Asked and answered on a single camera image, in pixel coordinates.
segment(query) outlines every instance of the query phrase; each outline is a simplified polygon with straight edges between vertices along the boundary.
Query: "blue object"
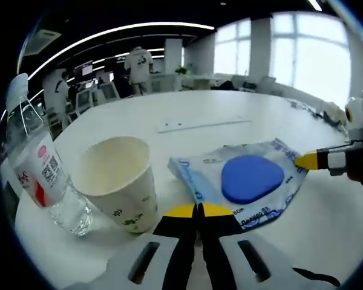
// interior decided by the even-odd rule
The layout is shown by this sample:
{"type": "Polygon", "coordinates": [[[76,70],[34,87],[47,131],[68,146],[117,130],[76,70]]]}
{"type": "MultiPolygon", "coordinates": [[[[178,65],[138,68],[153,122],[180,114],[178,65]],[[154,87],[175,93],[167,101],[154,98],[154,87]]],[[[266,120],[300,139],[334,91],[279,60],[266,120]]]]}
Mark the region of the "blue object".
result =
{"type": "Polygon", "coordinates": [[[274,191],[283,183],[283,169],[258,155],[230,159],[221,174],[222,193],[236,204],[250,204],[274,191]]]}

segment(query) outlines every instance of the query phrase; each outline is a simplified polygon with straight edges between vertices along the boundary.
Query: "white paper cup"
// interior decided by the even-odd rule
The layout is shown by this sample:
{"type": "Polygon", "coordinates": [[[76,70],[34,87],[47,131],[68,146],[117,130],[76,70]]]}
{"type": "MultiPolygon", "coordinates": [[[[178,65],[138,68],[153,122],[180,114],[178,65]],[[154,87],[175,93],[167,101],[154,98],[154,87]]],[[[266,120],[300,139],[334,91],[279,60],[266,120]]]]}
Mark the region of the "white paper cup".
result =
{"type": "Polygon", "coordinates": [[[74,186],[100,211],[132,233],[156,221],[156,194],[149,146],[134,137],[115,137],[90,147],[72,174],[74,186]]]}

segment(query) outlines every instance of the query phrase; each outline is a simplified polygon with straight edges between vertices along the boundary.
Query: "white table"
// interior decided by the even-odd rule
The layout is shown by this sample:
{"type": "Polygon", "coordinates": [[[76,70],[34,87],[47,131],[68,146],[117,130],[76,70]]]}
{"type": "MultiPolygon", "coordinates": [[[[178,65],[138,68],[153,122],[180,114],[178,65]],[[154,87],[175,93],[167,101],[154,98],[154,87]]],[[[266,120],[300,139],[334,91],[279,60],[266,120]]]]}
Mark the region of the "white table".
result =
{"type": "MultiPolygon", "coordinates": [[[[91,108],[55,141],[69,169],[91,145],[114,136],[135,136],[151,146],[159,214],[193,202],[166,168],[171,156],[189,156],[224,144],[256,143],[280,138],[299,153],[339,144],[344,137],[309,113],[269,95],[234,91],[187,91],[153,94],[91,108]],[[197,117],[241,116],[249,123],[225,124],[157,133],[168,121],[197,117]]],[[[32,261],[55,287],[89,282],[104,272],[106,261],[135,238],[96,211],[93,232],[75,237],[55,226],[47,212],[22,194],[16,232],[32,261]]],[[[363,187],[346,176],[310,172],[301,190],[276,221],[255,230],[282,250],[293,266],[346,280],[363,258],[363,187]]],[[[210,289],[196,252],[189,289],[210,289]]]]}

